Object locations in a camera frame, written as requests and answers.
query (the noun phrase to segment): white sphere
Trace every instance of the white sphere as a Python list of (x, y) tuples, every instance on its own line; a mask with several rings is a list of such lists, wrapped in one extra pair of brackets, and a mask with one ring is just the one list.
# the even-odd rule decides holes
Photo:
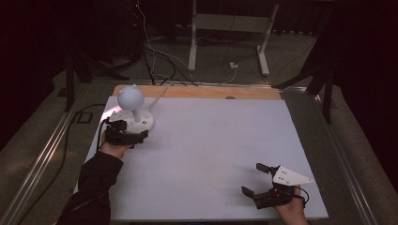
[(127, 86), (119, 91), (117, 102), (125, 111), (133, 111), (144, 104), (144, 95), (141, 90), (134, 84)]

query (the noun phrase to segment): black sleeve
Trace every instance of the black sleeve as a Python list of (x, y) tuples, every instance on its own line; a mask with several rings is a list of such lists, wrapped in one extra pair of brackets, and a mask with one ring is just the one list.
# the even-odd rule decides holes
[(82, 167), (78, 192), (67, 202), (57, 225), (106, 224), (111, 220), (108, 190), (116, 183), (123, 162), (98, 152)]

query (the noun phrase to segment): white tabletop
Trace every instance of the white tabletop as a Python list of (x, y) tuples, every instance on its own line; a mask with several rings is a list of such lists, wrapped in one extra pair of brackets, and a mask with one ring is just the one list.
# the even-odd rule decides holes
[[(145, 106), (153, 98), (146, 98)], [(106, 118), (120, 110), (110, 97)], [(313, 176), (283, 100), (164, 97), (151, 109), (156, 120), (144, 143), (128, 151), (111, 187), (112, 219), (123, 221), (220, 221), (278, 218), (273, 208), (257, 210), (241, 186), (266, 192), (271, 175), (256, 163), (284, 166)], [(94, 138), (87, 159), (95, 153)], [(328, 213), (316, 183), (307, 218)]]

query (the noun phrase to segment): dark background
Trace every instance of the dark background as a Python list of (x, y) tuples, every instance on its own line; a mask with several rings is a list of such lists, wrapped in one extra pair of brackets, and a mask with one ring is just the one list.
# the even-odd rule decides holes
[[(15, 134), (53, 90), (52, 77), (65, 69), (63, 42), (68, 38), (98, 60), (110, 61), (120, 53), (120, 37), (109, 39), (112, 21), (124, 20), (123, 1), (25, 0), (0, 3), (2, 130), (0, 148)], [(175, 24), (190, 23), (191, 3), (186, 0), (145, 0), (147, 21), (169, 38), (181, 35)], [(267, 14), (264, 1), (210, 1), (198, 11), (220, 10), (237, 15)], [(108, 8), (109, 11), (95, 10)], [(336, 59), (334, 83), (360, 123), (377, 158), (397, 189), (398, 3), (395, 1), (283, 2), (274, 30), (318, 36), (304, 68), (325, 57)]]

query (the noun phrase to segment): gray carpet floor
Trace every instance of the gray carpet floor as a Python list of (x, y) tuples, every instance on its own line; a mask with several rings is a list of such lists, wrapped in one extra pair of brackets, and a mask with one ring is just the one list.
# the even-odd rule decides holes
[[(231, 39), (238, 38), (240, 35), (234, 34)], [(181, 72), (176, 71), (173, 79), (176, 84), (180, 85), (190, 84), (188, 80), (192, 81), (193, 79), (201, 85), (281, 83), (299, 74), (303, 62), (316, 41), (311, 36), (272, 35), (266, 50), (270, 75), (265, 78), (260, 75), (254, 49), (255, 45), (261, 42), (261, 36), (254, 35), (234, 44), (199, 46), (196, 70), (191, 74), (184, 66), (187, 64), (189, 56), (190, 39), (188, 37), (178, 37), (175, 40), (163, 37), (151, 37), (150, 39), (148, 49), (153, 48), (172, 55), (168, 56), (181, 70)], [(170, 63), (161, 59), (160, 55), (156, 56), (156, 63), (152, 64), (153, 53), (148, 51), (146, 55), (150, 65), (154, 65), (152, 70), (154, 77), (160, 82), (173, 75), (174, 69)], [(116, 58), (115, 61), (118, 64), (122, 63), (123, 59)], [(229, 68), (230, 62), (236, 62), (238, 65), (236, 75), (235, 71)], [(110, 79), (99, 71), (93, 70), (93, 73), (95, 78), (92, 83), (83, 83), (77, 88), (79, 97), (76, 100), (74, 111), (88, 105), (106, 103), (115, 86), (121, 83)], [(143, 61), (137, 62), (133, 67), (120, 73), (130, 77), (129, 81), (123, 83), (149, 83), (148, 70)], [(395, 216), (398, 212), (397, 194), (378, 164), (355, 117), (344, 102), (340, 89), (337, 86), (333, 87), (330, 111), (332, 124), (328, 125), (320, 116), (317, 104), (317, 100), (322, 98), (322, 95), (319, 97), (308, 96), (303, 93), (303, 88), (300, 88), (307, 86), (310, 80), (311, 78), (296, 83), (297, 88), (284, 90), (281, 95), (292, 115), (298, 136), (329, 213), (329, 218), (313, 220), (312, 224), (398, 224), (398, 219)], [(65, 72), (56, 76), (54, 83), (55, 90), (42, 102), (38, 110), (0, 152), (0, 215), (5, 213), (35, 158), (45, 147), (54, 129), (63, 120), (63, 116), (66, 116), (64, 113), (66, 100), (57, 96), (58, 91), (65, 87)], [(65, 146), (67, 133), (60, 139), (47, 169), (40, 177), (23, 210), (23, 214), (28, 212), (32, 205), (34, 207), (26, 214), (21, 224), (50, 225), (56, 222), (76, 185), (80, 167), (84, 163), (102, 110), (101, 106), (88, 109), (88, 112), (94, 114), (93, 122), (74, 124), (70, 127), (68, 146)], [(343, 149), (344, 153), (341, 155), (336, 149)], [(66, 161), (63, 170), (58, 174), (53, 185), (39, 198), (61, 165), (64, 150), (66, 150)], [(352, 179), (347, 178), (347, 168), (344, 167), (342, 161), (349, 162), (348, 173), (355, 175), (354, 185), (359, 191), (353, 191), (350, 185)], [(366, 199), (375, 219), (370, 220), (376, 223), (366, 222), (364, 219), (366, 216), (361, 211), (361, 202), (357, 201), (356, 193)], [(225, 224), (265, 224), (265, 222), (225, 222)], [(269, 221), (269, 224), (282, 223), (275, 220)]]

